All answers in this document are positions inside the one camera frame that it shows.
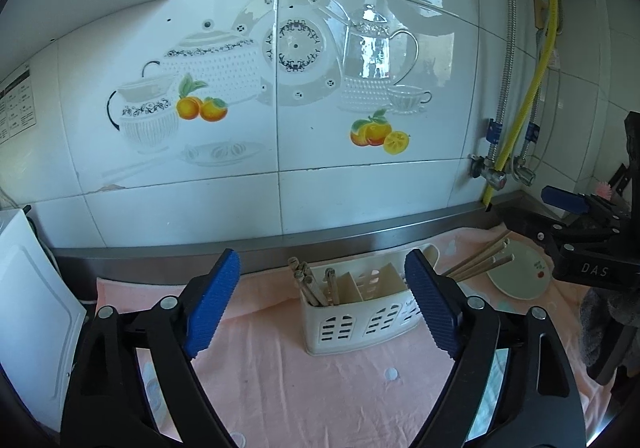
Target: pink cloth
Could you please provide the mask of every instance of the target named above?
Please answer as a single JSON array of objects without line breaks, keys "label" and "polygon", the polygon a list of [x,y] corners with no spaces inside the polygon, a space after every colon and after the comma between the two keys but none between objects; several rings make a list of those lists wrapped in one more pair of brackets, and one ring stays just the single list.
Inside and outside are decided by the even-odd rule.
[{"label": "pink cloth", "polygon": [[[440,250],[438,272],[477,251],[504,228],[460,228],[429,240]],[[536,248],[526,238],[513,238]],[[98,305],[119,312],[151,307],[182,287],[98,281]],[[582,398],[589,433],[606,410],[610,386],[591,381],[578,352],[578,308],[586,288],[552,281],[535,301],[500,293],[486,276],[467,291],[495,308],[526,312],[546,308],[564,345]],[[208,349],[193,367],[229,431],[252,447],[408,446],[439,396],[452,367],[422,322],[377,346],[348,354],[309,356],[304,349],[298,291],[288,268],[241,277]],[[150,360],[140,353],[141,366]],[[177,438],[167,415],[159,425]]]}]

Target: yellow corrugated pipe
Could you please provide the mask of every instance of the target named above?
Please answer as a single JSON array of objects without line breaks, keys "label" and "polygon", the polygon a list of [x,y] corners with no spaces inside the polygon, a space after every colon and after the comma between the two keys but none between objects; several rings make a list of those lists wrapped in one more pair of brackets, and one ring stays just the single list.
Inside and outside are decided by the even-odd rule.
[{"label": "yellow corrugated pipe", "polygon": [[[529,90],[527,91],[526,96],[524,97],[524,101],[522,102],[522,106],[518,111],[518,115],[516,117],[513,126],[509,132],[509,137],[507,138],[507,142],[503,146],[500,151],[500,155],[495,162],[494,168],[500,172],[504,169],[504,165],[507,163],[507,160],[513,151],[513,147],[516,145],[516,140],[520,135],[520,131],[524,126],[524,123],[527,119],[527,114],[531,110],[531,106],[533,105],[533,99],[536,97],[536,92],[540,88],[540,84],[542,83],[542,77],[545,75],[546,67],[549,65],[549,59],[551,58],[551,53],[556,46],[556,32],[558,31],[558,0],[549,0],[549,24],[548,30],[546,32],[545,45],[542,48],[542,56],[540,57],[540,61],[538,62],[538,66],[536,67],[536,72],[533,75],[533,79],[531,80],[531,84],[529,85]],[[484,193],[482,194],[482,203],[485,206],[488,206],[491,203],[491,197],[494,196],[494,189],[488,184],[484,188]]]}]

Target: orange fruit illustration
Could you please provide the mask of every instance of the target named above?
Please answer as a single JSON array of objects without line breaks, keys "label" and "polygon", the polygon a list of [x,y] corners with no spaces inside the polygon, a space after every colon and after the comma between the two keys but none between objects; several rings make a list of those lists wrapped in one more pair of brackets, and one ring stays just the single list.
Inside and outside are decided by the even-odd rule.
[{"label": "orange fruit illustration", "polygon": [[370,125],[369,120],[357,120],[351,125],[350,138],[351,142],[357,146],[367,146],[367,127]]},{"label": "orange fruit illustration", "polygon": [[200,117],[205,121],[220,121],[227,112],[228,105],[220,98],[204,98],[200,106]]},{"label": "orange fruit illustration", "polygon": [[178,116],[184,120],[192,120],[198,117],[201,104],[202,101],[200,98],[197,98],[196,96],[187,96],[178,100],[175,104],[175,108],[178,111]]},{"label": "orange fruit illustration", "polygon": [[385,152],[391,155],[397,155],[404,152],[409,146],[409,136],[404,132],[395,130],[385,137],[384,148]]},{"label": "orange fruit illustration", "polygon": [[380,146],[385,142],[386,136],[391,134],[391,131],[389,123],[369,123],[365,136],[371,146]]}]

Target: gray cloth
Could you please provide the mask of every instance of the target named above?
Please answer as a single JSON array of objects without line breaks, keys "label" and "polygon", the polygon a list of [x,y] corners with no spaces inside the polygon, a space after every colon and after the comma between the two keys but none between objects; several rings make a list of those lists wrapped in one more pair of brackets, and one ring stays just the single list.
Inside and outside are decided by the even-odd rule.
[{"label": "gray cloth", "polygon": [[[613,318],[622,325],[640,328],[640,292],[618,292],[607,289],[590,288],[580,306],[580,354],[589,367],[593,365],[602,346],[604,331]],[[629,372],[640,369],[640,330],[622,360]]]}]

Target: metal ledge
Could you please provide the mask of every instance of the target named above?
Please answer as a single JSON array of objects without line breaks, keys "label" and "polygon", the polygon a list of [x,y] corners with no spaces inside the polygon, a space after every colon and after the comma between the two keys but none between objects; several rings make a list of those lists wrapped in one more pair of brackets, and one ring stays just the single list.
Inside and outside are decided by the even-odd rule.
[{"label": "metal ledge", "polygon": [[[544,212],[543,206],[524,192],[496,196],[494,206],[526,206]],[[184,246],[58,249],[54,254],[74,294],[81,300],[94,300],[98,277],[137,284],[186,284],[194,276],[209,272],[225,248],[233,248],[240,254],[242,274],[246,274],[286,266],[290,256],[320,262],[400,246],[462,226],[486,229],[499,223],[495,211],[487,212],[477,202],[277,237]]]}]

